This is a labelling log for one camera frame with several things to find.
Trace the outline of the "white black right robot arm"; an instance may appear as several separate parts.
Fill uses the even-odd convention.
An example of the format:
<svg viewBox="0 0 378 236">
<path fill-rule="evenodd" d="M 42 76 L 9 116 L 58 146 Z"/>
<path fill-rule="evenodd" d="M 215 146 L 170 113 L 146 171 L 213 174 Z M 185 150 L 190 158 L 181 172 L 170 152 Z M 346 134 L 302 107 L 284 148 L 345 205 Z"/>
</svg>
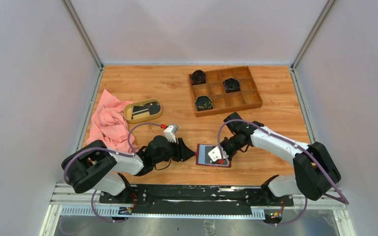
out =
<svg viewBox="0 0 378 236">
<path fill-rule="evenodd" d="M 263 123 L 244 120 L 236 112 L 224 119 L 219 132 L 224 127 L 232 137 L 221 139 L 221 134 L 217 135 L 217 146 L 208 153 L 214 162 L 230 161 L 237 152 L 253 147 L 266 150 L 293 166 L 292 175 L 275 175 L 261 185 L 265 204 L 274 205 L 281 197 L 296 194 L 312 201 L 326 196 L 346 205 L 349 203 L 338 187 L 341 174 L 324 144 L 293 140 Z"/>
</svg>

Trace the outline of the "black rolled item middle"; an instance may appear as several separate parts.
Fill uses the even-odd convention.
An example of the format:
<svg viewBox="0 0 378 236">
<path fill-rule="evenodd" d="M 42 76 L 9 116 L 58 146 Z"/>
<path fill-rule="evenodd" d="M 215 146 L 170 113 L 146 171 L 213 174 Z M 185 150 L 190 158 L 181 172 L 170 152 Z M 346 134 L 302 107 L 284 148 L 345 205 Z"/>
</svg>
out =
<svg viewBox="0 0 378 236">
<path fill-rule="evenodd" d="M 224 90 L 226 93 L 239 92 L 241 86 L 239 80 L 235 78 L 228 78 L 223 81 Z"/>
</svg>

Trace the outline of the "pink cloth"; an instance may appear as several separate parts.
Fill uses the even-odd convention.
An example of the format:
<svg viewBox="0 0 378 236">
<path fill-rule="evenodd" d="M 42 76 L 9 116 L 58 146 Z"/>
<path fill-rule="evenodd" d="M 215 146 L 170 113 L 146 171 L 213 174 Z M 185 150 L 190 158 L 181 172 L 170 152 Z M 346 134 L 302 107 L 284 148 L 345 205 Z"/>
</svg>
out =
<svg viewBox="0 0 378 236">
<path fill-rule="evenodd" d="M 135 138 L 132 135 L 128 137 L 128 121 L 124 116 L 125 107 L 131 103 L 129 100 L 121 101 L 104 90 L 91 117 L 89 136 L 85 143 L 89 145 L 101 140 L 110 149 L 132 153 L 129 142 L 134 142 Z"/>
</svg>

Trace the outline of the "black cards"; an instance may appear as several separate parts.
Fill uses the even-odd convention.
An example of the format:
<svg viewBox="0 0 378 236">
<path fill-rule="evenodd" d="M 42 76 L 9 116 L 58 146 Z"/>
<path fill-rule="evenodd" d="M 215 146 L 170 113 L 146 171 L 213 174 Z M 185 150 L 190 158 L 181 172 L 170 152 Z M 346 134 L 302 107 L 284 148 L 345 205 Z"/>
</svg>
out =
<svg viewBox="0 0 378 236">
<path fill-rule="evenodd" d="M 161 106 L 157 102 L 151 102 L 132 108 L 131 119 L 137 118 L 138 115 L 156 115 L 161 110 Z"/>
</svg>

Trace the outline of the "yellow oval tray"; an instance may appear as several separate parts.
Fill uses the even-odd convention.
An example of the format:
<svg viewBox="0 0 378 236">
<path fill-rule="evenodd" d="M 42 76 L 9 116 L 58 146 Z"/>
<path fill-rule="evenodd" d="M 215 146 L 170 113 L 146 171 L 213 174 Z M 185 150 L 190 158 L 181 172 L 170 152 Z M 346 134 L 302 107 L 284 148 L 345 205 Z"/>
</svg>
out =
<svg viewBox="0 0 378 236">
<path fill-rule="evenodd" d="M 156 98 L 133 102 L 125 106 L 124 117 L 128 123 L 141 123 L 159 118 L 163 114 L 163 106 Z"/>
</svg>

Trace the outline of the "aluminium front rail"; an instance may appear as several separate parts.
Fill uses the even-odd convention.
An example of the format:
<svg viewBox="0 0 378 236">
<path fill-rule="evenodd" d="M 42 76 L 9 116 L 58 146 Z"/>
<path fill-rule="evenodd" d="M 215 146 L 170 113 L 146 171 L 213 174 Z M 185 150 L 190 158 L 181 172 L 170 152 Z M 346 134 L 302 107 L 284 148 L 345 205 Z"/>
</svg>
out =
<svg viewBox="0 0 378 236">
<path fill-rule="evenodd" d="M 187 219 L 281 219 L 292 210 L 346 210 L 328 196 L 317 201 L 290 194 L 266 202 L 262 190 L 253 186 L 137 184 L 117 196 L 88 190 L 77 194 L 57 184 L 50 205 L 61 216 L 95 216 L 114 220 L 130 218 Z"/>
</svg>

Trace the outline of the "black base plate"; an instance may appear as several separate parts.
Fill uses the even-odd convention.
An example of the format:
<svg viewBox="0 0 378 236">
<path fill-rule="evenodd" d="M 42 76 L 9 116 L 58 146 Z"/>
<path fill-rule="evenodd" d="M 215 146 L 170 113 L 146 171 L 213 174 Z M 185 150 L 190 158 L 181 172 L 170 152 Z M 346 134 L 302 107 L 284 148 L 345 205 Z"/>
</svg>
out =
<svg viewBox="0 0 378 236">
<path fill-rule="evenodd" d="M 253 207 L 294 205 L 290 196 L 269 199 L 260 187 L 134 184 L 117 196 L 102 192 L 101 204 L 131 204 L 135 213 L 250 215 Z"/>
</svg>

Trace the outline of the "black gold rolled item front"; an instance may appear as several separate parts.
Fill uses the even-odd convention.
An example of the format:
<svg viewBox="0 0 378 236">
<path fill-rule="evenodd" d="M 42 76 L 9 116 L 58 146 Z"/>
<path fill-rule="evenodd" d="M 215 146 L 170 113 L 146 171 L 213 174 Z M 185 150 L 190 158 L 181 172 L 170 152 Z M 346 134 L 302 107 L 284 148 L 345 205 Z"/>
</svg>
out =
<svg viewBox="0 0 378 236">
<path fill-rule="evenodd" d="M 197 111 L 206 111 L 213 109 L 213 101 L 209 96 L 200 96 L 195 100 Z"/>
</svg>

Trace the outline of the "red card holder wallet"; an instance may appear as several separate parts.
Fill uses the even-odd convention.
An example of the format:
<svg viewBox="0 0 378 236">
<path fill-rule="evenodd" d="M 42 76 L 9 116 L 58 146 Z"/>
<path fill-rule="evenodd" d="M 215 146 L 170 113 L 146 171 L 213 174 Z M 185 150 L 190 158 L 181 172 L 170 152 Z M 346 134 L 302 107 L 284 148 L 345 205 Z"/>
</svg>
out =
<svg viewBox="0 0 378 236">
<path fill-rule="evenodd" d="M 198 144 L 196 152 L 196 165 L 209 167 L 230 168 L 231 162 L 227 159 L 213 161 L 208 153 L 214 148 L 214 145 Z"/>
</svg>

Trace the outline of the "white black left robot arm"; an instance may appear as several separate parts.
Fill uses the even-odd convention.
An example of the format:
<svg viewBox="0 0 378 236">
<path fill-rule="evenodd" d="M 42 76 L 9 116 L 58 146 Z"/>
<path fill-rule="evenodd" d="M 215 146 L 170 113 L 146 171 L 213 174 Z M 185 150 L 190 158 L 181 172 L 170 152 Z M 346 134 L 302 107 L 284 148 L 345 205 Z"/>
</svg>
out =
<svg viewBox="0 0 378 236">
<path fill-rule="evenodd" d="M 67 157 L 61 164 L 65 182 L 75 193 L 91 189 L 106 192 L 119 203 L 126 203 L 131 197 L 126 178 L 122 173 L 143 176 L 151 172 L 160 162 L 184 162 L 195 156 L 182 138 L 170 142 L 157 135 L 148 145 L 135 154 L 109 149 L 103 141 L 96 140 Z"/>
</svg>

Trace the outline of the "black rolled item back left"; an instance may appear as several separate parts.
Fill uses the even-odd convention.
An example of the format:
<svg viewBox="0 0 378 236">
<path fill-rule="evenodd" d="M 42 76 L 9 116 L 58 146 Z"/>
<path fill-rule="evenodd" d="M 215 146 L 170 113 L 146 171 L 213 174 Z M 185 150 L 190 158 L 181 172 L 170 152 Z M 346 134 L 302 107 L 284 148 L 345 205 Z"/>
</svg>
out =
<svg viewBox="0 0 378 236">
<path fill-rule="evenodd" d="M 194 71 L 190 76 L 191 84 L 194 85 L 200 85 L 206 83 L 206 74 L 202 70 L 196 70 Z"/>
</svg>

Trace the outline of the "wooden compartment tray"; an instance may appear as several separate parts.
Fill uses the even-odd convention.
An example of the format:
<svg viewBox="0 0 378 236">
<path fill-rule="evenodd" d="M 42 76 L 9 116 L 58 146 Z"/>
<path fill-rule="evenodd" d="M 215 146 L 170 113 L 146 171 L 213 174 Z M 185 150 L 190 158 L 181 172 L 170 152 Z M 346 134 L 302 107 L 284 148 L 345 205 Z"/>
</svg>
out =
<svg viewBox="0 0 378 236">
<path fill-rule="evenodd" d="M 206 117 L 260 108 L 258 87 L 248 66 L 195 70 L 188 74 L 195 116 Z"/>
</svg>

